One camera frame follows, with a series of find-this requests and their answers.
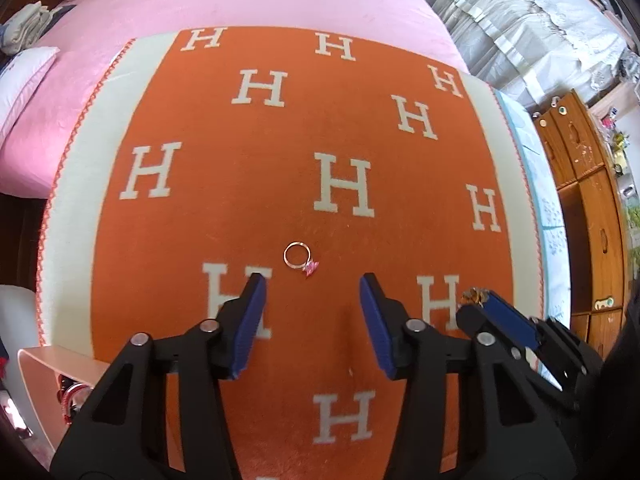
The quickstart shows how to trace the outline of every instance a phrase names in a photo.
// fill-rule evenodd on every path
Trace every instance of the wooden cabinet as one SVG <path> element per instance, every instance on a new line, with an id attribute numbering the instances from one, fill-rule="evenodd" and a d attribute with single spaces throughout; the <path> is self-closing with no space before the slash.
<path id="1" fill-rule="evenodd" d="M 571 330 L 584 342 L 587 342 L 587 335 L 589 333 L 589 314 L 578 314 L 571 316 Z"/>
<path id="2" fill-rule="evenodd" d="M 598 141 L 582 110 L 583 105 L 572 93 L 550 110 L 578 179 L 604 164 Z"/>
<path id="3" fill-rule="evenodd" d="M 603 359 L 613 348 L 621 325 L 621 308 L 591 314 L 588 343 Z"/>
<path id="4" fill-rule="evenodd" d="M 622 306 L 622 238 L 618 210 L 606 169 L 601 168 L 581 180 L 578 186 L 585 216 L 588 218 L 593 303 L 612 297 L 614 305 Z"/>
<path id="5" fill-rule="evenodd" d="M 536 127 L 545 149 L 546 158 L 551 166 L 556 187 L 567 186 L 575 182 L 574 167 L 564 147 L 556 122 L 549 121 L 548 118 L 539 118 L 536 120 Z"/>
<path id="6" fill-rule="evenodd" d="M 620 331 L 632 276 L 613 161 L 574 92 L 535 122 L 564 215 L 571 328 L 606 357 Z M 607 298 L 612 304 L 599 303 Z"/>

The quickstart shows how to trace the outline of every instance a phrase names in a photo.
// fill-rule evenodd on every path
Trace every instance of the pink bedsheet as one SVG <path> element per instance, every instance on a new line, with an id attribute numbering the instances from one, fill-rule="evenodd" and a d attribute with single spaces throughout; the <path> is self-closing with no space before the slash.
<path id="1" fill-rule="evenodd" d="M 214 25 L 312 28 L 390 44 L 467 72 L 447 29 L 424 0 L 75 3 L 78 6 L 37 43 L 56 46 L 60 53 L 0 150 L 1 192 L 48 197 L 60 156 L 84 103 L 130 38 Z"/>

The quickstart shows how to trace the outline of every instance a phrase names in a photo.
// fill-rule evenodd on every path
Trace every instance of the folded clothes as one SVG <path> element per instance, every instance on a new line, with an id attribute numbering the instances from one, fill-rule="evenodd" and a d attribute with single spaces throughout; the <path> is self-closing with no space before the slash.
<path id="1" fill-rule="evenodd" d="M 40 2 L 27 4 L 2 26 L 0 50 L 8 56 L 33 45 L 49 25 L 51 11 Z"/>

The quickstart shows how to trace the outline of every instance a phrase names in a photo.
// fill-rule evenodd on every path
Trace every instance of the bed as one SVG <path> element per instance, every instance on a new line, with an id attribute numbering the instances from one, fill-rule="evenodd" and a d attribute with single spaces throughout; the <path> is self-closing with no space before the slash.
<path id="1" fill-rule="evenodd" d="M 46 198 L 78 114 L 130 38 L 202 25 L 279 25 L 381 41 L 466 70 L 423 0 L 75 0 L 36 46 L 57 61 L 0 149 L 0 192 Z M 428 38 L 419 33 L 429 30 Z"/>
<path id="2" fill-rule="evenodd" d="M 575 89 L 589 104 L 614 82 L 626 41 L 589 0 L 426 0 L 470 73 L 546 111 Z"/>

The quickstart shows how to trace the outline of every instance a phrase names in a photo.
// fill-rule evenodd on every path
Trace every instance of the orange stitching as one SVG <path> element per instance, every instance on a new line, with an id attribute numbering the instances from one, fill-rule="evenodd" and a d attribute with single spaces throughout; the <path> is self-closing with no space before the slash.
<path id="1" fill-rule="evenodd" d="M 511 131 L 511 127 L 509 126 L 509 123 L 507 122 L 507 118 L 504 114 L 504 110 L 502 109 L 502 107 L 500 106 L 500 101 L 498 101 L 498 98 L 496 97 L 494 90 L 492 89 L 491 92 L 492 97 L 495 100 L 495 103 L 498 105 L 498 108 L 500 109 L 501 113 L 502 113 L 502 121 L 504 122 L 504 125 L 507 127 L 507 131 L 510 133 L 510 137 L 511 137 L 511 142 L 513 142 L 513 147 L 516 150 L 516 155 L 518 156 L 518 161 L 520 163 L 520 169 L 522 170 L 522 174 L 524 175 L 524 183 L 525 186 L 527 187 L 527 195 L 529 197 L 529 207 L 531 208 L 531 215 L 533 216 L 534 220 L 536 221 L 536 247 L 538 249 L 538 268 L 541 269 L 540 272 L 540 279 L 538 281 L 538 286 L 540 288 L 540 296 L 542 297 L 542 304 L 540 304 L 540 317 L 544 317 L 545 315 L 545 279 L 544 279 L 544 272 L 542 272 L 542 249 L 540 247 L 540 233 L 538 232 L 538 217 L 536 216 L 536 209 L 534 208 L 533 205 L 533 196 L 531 194 L 531 188 L 529 187 L 529 181 L 527 179 L 527 172 L 524 169 L 524 163 L 522 162 L 522 158 L 520 156 L 520 152 L 518 150 L 518 147 L 516 145 L 516 141 L 513 138 L 513 132 Z"/>
<path id="2" fill-rule="evenodd" d="M 44 214 L 42 216 L 42 225 L 40 227 L 40 240 L 38 242 L 38 260 L 37 260 L 38 263 L 36 266 L 36 324 L 38 326 L 38 341 L 40 343 L 40 346 L 46 345 L 46 341 L 44 339 L 44 329 L 42 327 L 43 322 L 42 322 L 42 276 L 41 276 L 41 273 L 42 273 L 42 260 L 44 259 L 42 253 L 44 252 L 44 242 L 47 236 L 46 235 L 47 228 L 49 227 L 49 216 L 50 216 L 51 204 L 53 202 L 53 199 L 56 197 L 56 188 L 58 187 L 58 180 L 60 179 L 60 173 L 62 172 L 62 168 L 65 165 L 66 157 L 68 155 L 69 149 L 71 148 L 71 143 L 76 138 L 76 135 L 78 134 L 78 130 L 80 129 L 80 126 L 82 125 L 82 122 L 84 121 L 84 118 L 86 117 L 87 112 L 89 111 L 89 108 L 91 107 L 92 104 L 94 104 L 95 98 L 98 95 L 98 92 L 100 91 L 102 86 L 104 85 L 104 82 L 106 81 L 106 79 L 111 75 L 111 72 L 113 72 L 113 70 L 116 68 L 116 65 L 120 62 L 122 57 L 131 48 L 131 45 L 133 45 L 134 41 L 136 40 L 127 41 L 127 43 L 122 48 L 120 53 L 115 57 L 113 62 L 111 62 L 108 69 L 106 70 L 106 72 L 104 73 L 100 81 L 98 81 L 98 84 L 95 86 L 94 91 L 92 92 L 91 96 L 89 97 L 86 104 L 84 105 L 82 112 L 80 112 L 80 115 L 78 116 L 78 120 L 76 121 L 76 125 L 74 126 L 74 129 L 71 130 L 71 135 L 69 137 L 69 140 L 66 142 L 65 150 L 62 152 L 62 156 L 60 157 L 60 163 L 58 164 L 56 176 L 53 179 L 53 184 L 51 186 L 49 199 L 47 200 L 47 205 L 44 208 Z"/>

